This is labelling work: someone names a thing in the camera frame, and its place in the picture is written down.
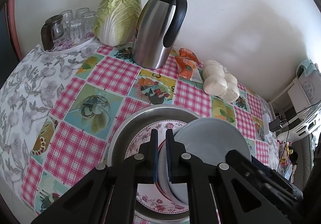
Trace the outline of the stainless steel thermos jug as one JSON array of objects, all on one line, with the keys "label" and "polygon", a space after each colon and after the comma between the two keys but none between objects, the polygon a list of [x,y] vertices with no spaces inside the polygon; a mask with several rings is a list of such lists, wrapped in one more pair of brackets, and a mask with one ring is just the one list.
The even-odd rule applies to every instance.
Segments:
[{"label": "stainless steel thermos jug", "polygon": [[148,69],[165,65],[180,32],[187,0],[148,0],[134,34],[133,61]]}]

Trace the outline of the stainless steel basin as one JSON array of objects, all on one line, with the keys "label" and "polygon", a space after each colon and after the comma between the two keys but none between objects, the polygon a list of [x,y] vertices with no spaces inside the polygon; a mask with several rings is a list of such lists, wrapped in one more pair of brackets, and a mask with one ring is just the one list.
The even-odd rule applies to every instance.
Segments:
[{"label": "stainless steel basin", "polygon": [[[119,165],[124,161],[130,142],[144,127],[161,120],[179,120],[186,124],[200,118],[196,113],[171,104],[159,104],[139,110],[129,116],[116,130],[109,151],[107,153],[107,165]],[[135,204],[135,214],[143,220],[152,223],[187,223],[189,212],[179,214],[156,213],[138,201]]]}]

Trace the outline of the bag of steamed buns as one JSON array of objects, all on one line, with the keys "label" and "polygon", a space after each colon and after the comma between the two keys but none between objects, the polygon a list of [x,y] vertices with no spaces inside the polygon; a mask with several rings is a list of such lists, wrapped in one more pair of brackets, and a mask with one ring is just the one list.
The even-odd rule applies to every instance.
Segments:
[{"label": "bag of steamed buns", "polygon": [[217,96],[223,101],[232,103],[240,97],[238,81],[235,76],[215,60],[203,64],[203,90],[206,94]]}]

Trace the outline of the white wooden shelf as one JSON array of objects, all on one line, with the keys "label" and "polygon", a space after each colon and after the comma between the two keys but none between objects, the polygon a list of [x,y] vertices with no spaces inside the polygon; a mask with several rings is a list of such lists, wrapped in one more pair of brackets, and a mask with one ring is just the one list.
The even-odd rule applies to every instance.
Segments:
[{"label": "white wooden shelf", "polygon": [[[292,114],[286,112],[277,101],[288,95]],[[295,142],[307,137],[318,127],[320,121],[320,70],[310,59],[303,60],[296,69],[295,78],[269,104],[276,108],[286,137]]]}]

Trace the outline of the orange snack packet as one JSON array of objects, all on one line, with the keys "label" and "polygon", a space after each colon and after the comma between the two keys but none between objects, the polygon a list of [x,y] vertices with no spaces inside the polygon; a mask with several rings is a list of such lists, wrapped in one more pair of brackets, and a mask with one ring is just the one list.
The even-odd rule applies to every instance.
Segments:
[{"label": "orange snack packet", "polygon": [[179,55],[175,57],[179,77],[189,81],[202,83],[202,78],[198,69],[200,62],[193,51],[180,48]]}]

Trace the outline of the floral pink rimmed plate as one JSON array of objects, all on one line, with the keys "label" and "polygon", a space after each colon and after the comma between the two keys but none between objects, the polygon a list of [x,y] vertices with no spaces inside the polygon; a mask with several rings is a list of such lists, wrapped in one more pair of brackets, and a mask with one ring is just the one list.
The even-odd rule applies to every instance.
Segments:
[{"label": "floral pink rimmed plate", "polygon": [[[179,120],[161,120],[151,123],[139,131],[130,142],[125,157],[130,157],[139,152],[139,148],[143,143],[150,141],[151,130],[156,129],[158,131],[158,147],[165,141],[165,135],[167,129],[172,129],[173,133],[177,133],[184,125],[185,122]],[[176,198],[176,202],[169,201],[158,190],[157,182],[154,184],[139,184],[137,189],[137,201],[146,208],[162,214],[179,214],[188,211],[188,199],[187,188],[185,184],[177,184],[176,187],[183,191],[184,197],[180,199],[174,194],[173,189],[171,191]]]}]

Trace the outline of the checkered picture tablecloth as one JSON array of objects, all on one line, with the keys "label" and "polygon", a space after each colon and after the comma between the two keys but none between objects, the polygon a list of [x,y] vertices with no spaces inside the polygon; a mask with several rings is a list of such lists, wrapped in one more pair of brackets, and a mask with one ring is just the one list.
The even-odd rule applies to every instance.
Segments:
[{"label": "checkered picture tablecloth", "polygon": [[30,166],[42,169],[34,197],[37,214],[106,160],[116,130],[130,115],[156,104],[227,121],[243,134],[257,159],[277,167],[278,145],[264,137],[262,115],[273,114],[264,99],[239,85],[239,100],[224,102],[207,95],[201,83],[179,77],[174,55],[164,67],[147,70],[135,65],[130,53],[129,46],[100,47],[50,110],[30,158]]}]

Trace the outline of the grey floral tablecloth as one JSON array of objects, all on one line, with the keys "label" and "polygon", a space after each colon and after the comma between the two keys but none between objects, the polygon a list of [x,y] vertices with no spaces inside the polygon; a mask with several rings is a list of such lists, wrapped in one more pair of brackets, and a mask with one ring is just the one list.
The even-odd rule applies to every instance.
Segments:
[{"label": "grey floral tablecloth", "polygon": [[100,47],[95,39],[76,51],[52,55],[38,44],[1,87],[1,176],[30,208],[42,172],[29,165],[40,130],[76,71]]}]

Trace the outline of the colourful snack tube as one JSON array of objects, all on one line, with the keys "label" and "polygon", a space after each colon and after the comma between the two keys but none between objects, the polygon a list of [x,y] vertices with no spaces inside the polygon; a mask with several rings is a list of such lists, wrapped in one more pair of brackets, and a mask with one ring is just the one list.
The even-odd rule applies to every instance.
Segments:
[{"label": "colourful snack tube", "polygon": [[283,167],[287,165],[291,165],[290,160],[290,148],[289,148],[289,142],[283,141],[282,143],[279,143],[279,150],[278,150],[278,166],[277,167]]}]

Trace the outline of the napa cabbage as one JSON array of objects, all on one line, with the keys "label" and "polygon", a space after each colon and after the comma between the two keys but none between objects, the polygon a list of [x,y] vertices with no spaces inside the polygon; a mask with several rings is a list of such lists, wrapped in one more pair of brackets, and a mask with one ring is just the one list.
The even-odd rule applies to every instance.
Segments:
[{"label": "napa cabbage", "polygon": [[141,10],[141,0],[102,0],[93,26],[96,37],[108,46],[129,43]]}]

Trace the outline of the strawberry pattern bowl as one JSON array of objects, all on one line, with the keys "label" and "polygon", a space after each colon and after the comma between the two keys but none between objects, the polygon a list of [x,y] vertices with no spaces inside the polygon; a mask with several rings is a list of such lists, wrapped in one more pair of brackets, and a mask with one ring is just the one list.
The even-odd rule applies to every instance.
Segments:
[{"label": "strawberry pattern bowl", "polygon": [[169,186],[168,167],[167,167],[167,153],[165,141],[158,147],[158,175],[157,187],[160,193],[171,202],[176,202]]}]

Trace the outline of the black power adapter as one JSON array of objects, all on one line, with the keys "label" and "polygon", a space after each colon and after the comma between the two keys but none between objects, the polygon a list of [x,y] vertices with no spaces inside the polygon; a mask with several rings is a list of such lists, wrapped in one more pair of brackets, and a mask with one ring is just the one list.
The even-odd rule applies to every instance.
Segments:
[{"label": "black power adapter", "polygon": [[268,126],[269,126],[269,130],[271,132],[276,132],[276,131],[279,131],[280,129],[283,128],[283,122],[281,121],[280,118],[276,118],[274,119],[273,121],[271,121]]}]

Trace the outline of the pale blue round bowl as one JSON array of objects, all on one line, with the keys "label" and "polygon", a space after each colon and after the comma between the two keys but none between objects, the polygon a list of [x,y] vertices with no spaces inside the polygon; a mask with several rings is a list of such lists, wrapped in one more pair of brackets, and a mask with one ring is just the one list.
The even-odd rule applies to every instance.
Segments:
[{"label": "pale blue round bowl", "polygon": [[[230,150],[237,150],[245,158],[251,159],[249,146],[243,135],[235,126],[221,119],[193,120],[174,133],[174,139],[184,144],[186,152],[214,166],[225,162],[225,156]],[[171,188],[174,194],[182,199],[184,193],[176,185],[171,184]]]}]

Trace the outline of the white power strip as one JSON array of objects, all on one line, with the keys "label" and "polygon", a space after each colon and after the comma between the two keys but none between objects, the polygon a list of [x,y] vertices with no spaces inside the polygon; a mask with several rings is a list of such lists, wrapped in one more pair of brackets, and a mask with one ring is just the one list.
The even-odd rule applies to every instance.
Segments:
[{"label": "white power strip", "polygon": [[262,115],[262,121],[263,121],[263,130],[264,130],[264,137],[270,138],[273,136],[272,132],[269,129],[269,123],[270,123],[270,116],[268,113],[264,113]]}]

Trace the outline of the tray of glass cups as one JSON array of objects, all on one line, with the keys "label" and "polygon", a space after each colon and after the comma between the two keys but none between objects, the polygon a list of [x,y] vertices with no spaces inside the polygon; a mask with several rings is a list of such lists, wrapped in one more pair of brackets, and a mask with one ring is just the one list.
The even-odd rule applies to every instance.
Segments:
[{"label": "tray of glass cups", "polygon": [[96,12],[84,7],[77,9],[75,14],[71,9],[60,14],[63,16],[64,36],[54,42],[54,47],[51,50],[44,50],[41,42],[42,50],[54,55],[67,54],[93,42]]}]

